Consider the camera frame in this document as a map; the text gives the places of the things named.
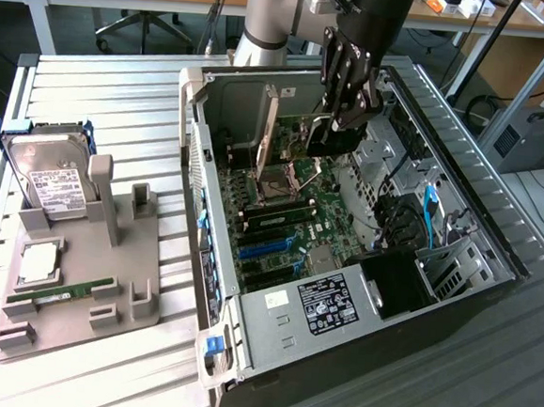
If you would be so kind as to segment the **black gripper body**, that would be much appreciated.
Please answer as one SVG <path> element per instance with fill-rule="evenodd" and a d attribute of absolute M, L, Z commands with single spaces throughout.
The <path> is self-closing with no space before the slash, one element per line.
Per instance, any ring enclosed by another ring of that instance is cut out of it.
<path fill-rule="evenodd" d="M 380 64 L 399 34 L 414 0 L 350 0 L 360 9 L 342 15 L 341 33 Z"/>

